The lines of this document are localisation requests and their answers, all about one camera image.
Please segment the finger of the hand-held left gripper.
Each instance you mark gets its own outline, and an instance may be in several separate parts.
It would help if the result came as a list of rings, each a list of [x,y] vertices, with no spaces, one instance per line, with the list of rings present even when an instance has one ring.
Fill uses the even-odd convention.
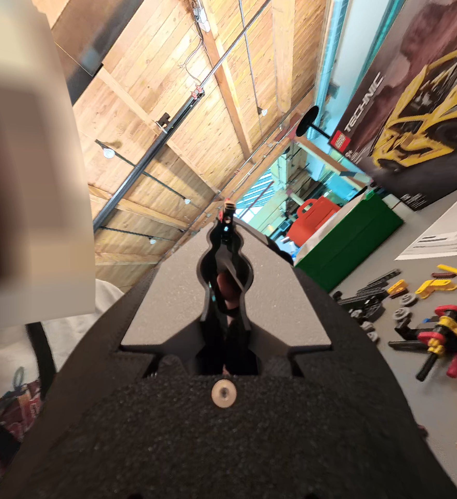
[[[280,248],[277,244],[271,240],[268,236],[262,234],[262,232],[258,231],[255,228],[252,228],[248,223],[244,222],[239,218],[234,218],[234,225],[238,228],[243,228],[247,233],[251,234],[257,240],[261,241],[263,244],[268,246],[273,251],[279,251]]]

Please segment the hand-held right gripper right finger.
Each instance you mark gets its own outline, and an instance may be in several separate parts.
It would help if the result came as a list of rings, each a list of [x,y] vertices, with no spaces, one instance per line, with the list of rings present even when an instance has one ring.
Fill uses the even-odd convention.
[[[240,312],[249,334],[249,349],[262,363],[275,357],[329,350],[332,341],[293,266],[243,228],[240,254],[250,277]]]

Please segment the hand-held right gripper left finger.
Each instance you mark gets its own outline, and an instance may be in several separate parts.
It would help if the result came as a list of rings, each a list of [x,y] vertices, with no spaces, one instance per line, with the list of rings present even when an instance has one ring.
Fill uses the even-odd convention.
[[[174,355],[195,374],[222,372],[222,337],[216,315],[208,312],[209,285],[200,273],[214,228],[208,223],[158,268],[121,341],[124,351]]]

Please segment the black lego fork piece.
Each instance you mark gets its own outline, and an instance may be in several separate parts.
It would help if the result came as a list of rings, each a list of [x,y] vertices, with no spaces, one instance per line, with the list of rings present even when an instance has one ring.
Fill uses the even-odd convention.
[[[217,303],[219,311],[228,317],[234,318],[240,308],[240,297],[247,289],[250,269],[247,262],[240,254],[242,240],[234,232],[234,225],[226,225],[217,221],[210,233],[211,251],[208,253],[209,264],[213,267],[209,274],[209,285],[212,289],[213,301]],[[232,290],[238,290],[239,294],[233,299],[236,306],[227,307],[227,301],[218,283],[220,275],[228,275],[232,283]]]

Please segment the long grey lego beam assembly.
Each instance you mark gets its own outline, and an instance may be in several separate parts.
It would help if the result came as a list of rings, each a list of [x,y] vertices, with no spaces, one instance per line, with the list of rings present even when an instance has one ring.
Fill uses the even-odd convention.
[[[457,378],[457,306],[442,305],[435,309],[434,316],[411,328],[410,318],[405,318],[395,328],[401,341],[389,341],[388,346],[396,351],[425,352],[426,359],[416,374],[416,379],[425,381],[431,370],[442,359],[449,359],[446,376]]]

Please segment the yellow lego angle connector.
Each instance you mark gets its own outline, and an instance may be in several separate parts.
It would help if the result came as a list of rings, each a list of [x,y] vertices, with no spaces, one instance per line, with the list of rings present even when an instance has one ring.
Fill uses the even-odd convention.
[[[430,279],[425,281],[416,291],[415,296],[418,299],[427,299],[436,291],[455,291],[457,289],[457,284],[451,279]]]

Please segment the lego instruction booklet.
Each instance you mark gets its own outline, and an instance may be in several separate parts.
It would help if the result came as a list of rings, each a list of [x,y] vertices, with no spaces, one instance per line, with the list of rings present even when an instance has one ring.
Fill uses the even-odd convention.
[[[431,259],[457,256],[457,202],[424,233],[417,237],[396,260]]]

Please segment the person's left hand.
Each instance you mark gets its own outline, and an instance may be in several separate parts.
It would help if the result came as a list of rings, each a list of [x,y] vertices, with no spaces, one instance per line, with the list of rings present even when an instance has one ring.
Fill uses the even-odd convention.
[[[221,294],[221,301],[227,310],[239,308],[241,289],[229,271],[223,271],[217,276],[217,285]]]

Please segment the red plastic case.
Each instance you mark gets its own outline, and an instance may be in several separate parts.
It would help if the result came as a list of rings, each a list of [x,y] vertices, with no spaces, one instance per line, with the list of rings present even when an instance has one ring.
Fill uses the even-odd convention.
[[[328,198],[308,199],[297,209],[297,219],[287,232],[287,237],[301,247],[341,207]]]

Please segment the green storage bin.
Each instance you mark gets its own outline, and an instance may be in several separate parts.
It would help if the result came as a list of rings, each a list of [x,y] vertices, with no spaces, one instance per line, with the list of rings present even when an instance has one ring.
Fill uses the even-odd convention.
[[[376,193],[364,193],[308,238],[294,267],[330,292],[403,224]]]

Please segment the pile of grey black beams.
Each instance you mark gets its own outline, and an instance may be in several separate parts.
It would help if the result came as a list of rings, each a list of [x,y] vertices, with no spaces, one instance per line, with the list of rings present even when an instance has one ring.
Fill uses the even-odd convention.
[[[401,274],[398,268],[381,275],[359,289],[354,296],[343,297],[342,292],[336,291],[332,299],[358,322],[374,323],[385,312],[383,301],[388,297],[387,286],[389,281]]]

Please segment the black round pole lamp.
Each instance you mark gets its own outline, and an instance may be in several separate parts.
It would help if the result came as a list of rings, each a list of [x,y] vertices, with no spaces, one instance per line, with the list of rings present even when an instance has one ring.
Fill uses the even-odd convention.
[[[318,132],[320,135],[327,138],[328,140],[331,138],[329,134],[326,134],[324,130],[319,128],[319,126],[315,125],[315,120],[318,117],[319,110],[320,110],[319,106],[314,105],[304,114],[298,126],[296,127],[296,132],[295,132],[296,137],[302,137],[306,135],[308,130],[312,128],[313,130],[315,130],[316,132]]]

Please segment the person's white printed shirt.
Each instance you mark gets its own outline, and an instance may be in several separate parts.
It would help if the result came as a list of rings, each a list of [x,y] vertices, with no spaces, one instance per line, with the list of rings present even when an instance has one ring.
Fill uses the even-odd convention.
[[[59,371],[94,323],[124,293],[113,284],[95,280],[95,311],[42,322]],[[42,409],[37,359],[26,326],[0,330],[0,425],[20,443]]]

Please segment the black yellow box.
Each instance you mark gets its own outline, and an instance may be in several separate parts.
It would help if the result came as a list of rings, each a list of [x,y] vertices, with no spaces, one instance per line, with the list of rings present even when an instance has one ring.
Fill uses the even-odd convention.
[[[405,1],[331,133],[413,211],[457,190],[457,1]]]

